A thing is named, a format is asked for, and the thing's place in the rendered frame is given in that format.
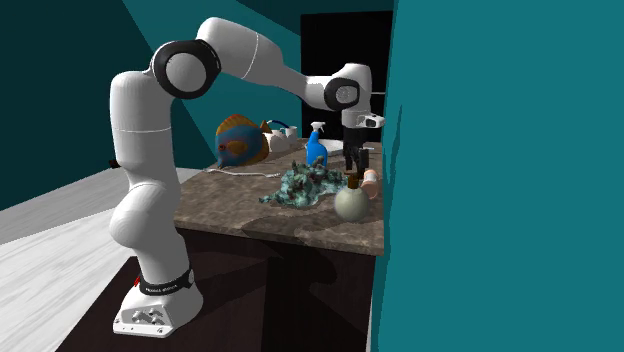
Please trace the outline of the blue spray bottle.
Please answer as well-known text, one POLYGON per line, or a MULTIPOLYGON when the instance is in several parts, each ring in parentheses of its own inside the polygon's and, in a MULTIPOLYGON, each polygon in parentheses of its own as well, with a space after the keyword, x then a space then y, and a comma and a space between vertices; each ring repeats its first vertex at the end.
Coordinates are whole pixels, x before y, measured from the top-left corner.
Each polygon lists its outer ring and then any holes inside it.
POLYGON ((319 132, 323 130, 323 125, 324 122, 315 121, 311 123, 313 131, 306 144, 306 163, 308 165, 313 164, 319 157, 323 158, 321 164, 323 166, 327 165, 328 152, 326 147, 319 141, 319 132))

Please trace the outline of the peach cup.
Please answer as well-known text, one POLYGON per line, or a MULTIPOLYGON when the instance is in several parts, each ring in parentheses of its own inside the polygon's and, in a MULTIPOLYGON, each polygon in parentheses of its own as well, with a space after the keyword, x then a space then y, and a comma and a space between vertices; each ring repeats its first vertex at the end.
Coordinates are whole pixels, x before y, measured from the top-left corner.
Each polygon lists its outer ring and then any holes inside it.
POLYGON ((367 169, 363 173, 360 188, 363 189, 370 199, 374 199, 379 193, 378 173, 374 169, 367 169))

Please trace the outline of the round grey-green vase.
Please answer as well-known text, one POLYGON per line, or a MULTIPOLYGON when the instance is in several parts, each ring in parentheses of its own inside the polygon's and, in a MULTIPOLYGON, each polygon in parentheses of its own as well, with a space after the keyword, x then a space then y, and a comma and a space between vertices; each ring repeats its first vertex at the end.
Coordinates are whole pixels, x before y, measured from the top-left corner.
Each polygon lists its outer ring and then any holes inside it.
POLYGON ((347 186, 335 196, 334 209, 336 214, 347 222, 357 222, 367 216, 369 211, 369 196, 359 187, 356 175, 350 175, 347 186))

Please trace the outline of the teal coral rock figure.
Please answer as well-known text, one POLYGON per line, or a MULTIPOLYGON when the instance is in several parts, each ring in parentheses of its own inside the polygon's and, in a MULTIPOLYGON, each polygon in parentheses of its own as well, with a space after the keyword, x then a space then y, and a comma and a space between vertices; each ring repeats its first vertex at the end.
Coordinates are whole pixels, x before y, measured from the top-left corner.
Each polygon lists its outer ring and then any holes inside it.
POLYGON ((292 168, 281 177, 280 189, 259 202, 302 208, 315 205, 322 195, 337 193, 347 185, 347 178, 339 170, 327 169, 325 161, 323 156, 311 164, 293 161, 292 168))

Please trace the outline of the blue and orange fish figure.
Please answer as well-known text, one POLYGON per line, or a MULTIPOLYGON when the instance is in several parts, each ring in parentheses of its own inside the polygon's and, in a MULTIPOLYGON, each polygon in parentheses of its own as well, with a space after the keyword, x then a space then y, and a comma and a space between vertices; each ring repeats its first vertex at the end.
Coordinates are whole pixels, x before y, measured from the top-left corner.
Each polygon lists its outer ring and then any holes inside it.
POLYGON ((259 163, 269 155, 264 131, 240 114, 226 118, 215 134, 217 165, 220 169, 259 163))

